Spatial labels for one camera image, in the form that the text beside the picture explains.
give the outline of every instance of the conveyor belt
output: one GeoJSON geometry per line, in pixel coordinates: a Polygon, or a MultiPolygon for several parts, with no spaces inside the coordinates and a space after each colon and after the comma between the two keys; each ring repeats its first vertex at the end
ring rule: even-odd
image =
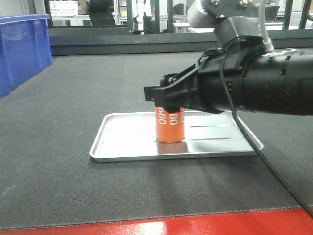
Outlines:
{"type": "MultiPolygon", "coordinates": [[[[89,159],[105,115],[152,111],[143,87],[200,55],[55,57],[0,99],[0,229],[297,207],[257,157],[89,159]]],[[[313,117],[239,116],[312,206],[313,117]]]]}

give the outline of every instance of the silver tray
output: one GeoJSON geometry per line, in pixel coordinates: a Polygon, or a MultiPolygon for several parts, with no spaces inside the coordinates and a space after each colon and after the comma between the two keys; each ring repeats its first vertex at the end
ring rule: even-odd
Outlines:
{"type": "MultiPolygon", "coordinates": [[[[263,144],[242,124],[262,149],[263,144]]],[[[91,157],[99,162],[254,154],[230,112],[214,115],[199,111],[185,111],[185,139],[178,143],[156,141],[154,112],[107,115],[90,150],[91,157]]]]}

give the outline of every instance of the orange can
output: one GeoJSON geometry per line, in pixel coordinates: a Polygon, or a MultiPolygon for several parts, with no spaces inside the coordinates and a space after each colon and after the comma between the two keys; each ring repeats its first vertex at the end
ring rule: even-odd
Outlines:
{"type": "Polygon", "coordinates": [[[184,109],[168,113],[162,107],[156,107],[156,139],[164,143],[176,143],[184,139],[184,109]]]}

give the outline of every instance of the tray rim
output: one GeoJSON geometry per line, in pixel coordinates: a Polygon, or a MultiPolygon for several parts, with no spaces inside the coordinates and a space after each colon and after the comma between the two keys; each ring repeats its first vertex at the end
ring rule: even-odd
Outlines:
{"type": "MultiPolygon", "coordinates": [[[[186,116],[192,116],[192,114],[195,114],[196,116],[224,116],[224,117],[230,117],[232,119],[232,121],[234,122],[234,125],[237,127],[237,124],[235,123],[232,115],[231,115],[231,112],[230,111],[224,111],[220,114],[212,114],[212,113],[206,113],[206,112],[202,112],[202,111],[197,111],[197,110],[185,110],[185,115],[186,116]]],[[[123,116],[139,116],[139,115],[148,115],[148,116],[152,116],[154,117],[155,115],[155,112],[128,112],[128,113],[111,113],[111,114],[108,114],[108,115],[105,115],[104,118],[103,118],[103,121],[100,125],[100,128],[97,132],[97,135],[96,135],[96,138],[94,139],[94,142],[91,146],[91,149],[89,151],[89,155],[95,159],[96,161],[99,161],[101,162],[100,160],[102,158],[99,158],[96,154],[95,154],[95,150],[96,150],[96,145],[97,143],[100,142],[100,139],[101,139],[101,136],[102,136],[102,133],[103,133],[103,129],[104,129],[104,126],[105,124],[110,121],[111,119],[114,119],[116,117],[118,118],[123,118],[123,116]]],[[[263,143],[256,137],[256,135],[248,128],[248,126],[239,118],[239,121],[240,123],[243,125],[243,127],[245,128],[245,130],[248,132],[248,134],[250,135],[250,137],[254,140],[254,142],[256,142],[259,146],[259,149],[262,150],[264,148],[264,145],[263,143]]],[[[223,153],[226,153],[226,152],[222,152],[222,153],[211,153],[211,155],[213,156],[218,156],[220,154],[223,154],[223,153]]],[[[149,158],[149,160],[153,160],[153,159],[163,159],[163,158],[160,158],[160,156],[171,156],[171,155],[191,155],[191,154],[196,154],[196,155],[204,155],[204,154],[207,154],[207,153],[168,153],[168,154],[159,154],[157,156],[159,156],[159,158],[157,156],[151,156],[151,158],[149,158]]],[[[112,162],[114,161],[115,159],[118,159],[117,158],[111,158],[111,161],[107,161],[107,162],[112,162]]]]}

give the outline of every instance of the blue crate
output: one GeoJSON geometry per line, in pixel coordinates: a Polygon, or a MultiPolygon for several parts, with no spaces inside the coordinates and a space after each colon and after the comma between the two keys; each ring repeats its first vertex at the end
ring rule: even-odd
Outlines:
{"type": "Polygon", "coordinates": [[[52,64],[49,17],[0,16],[0,98],[52,64]]]}

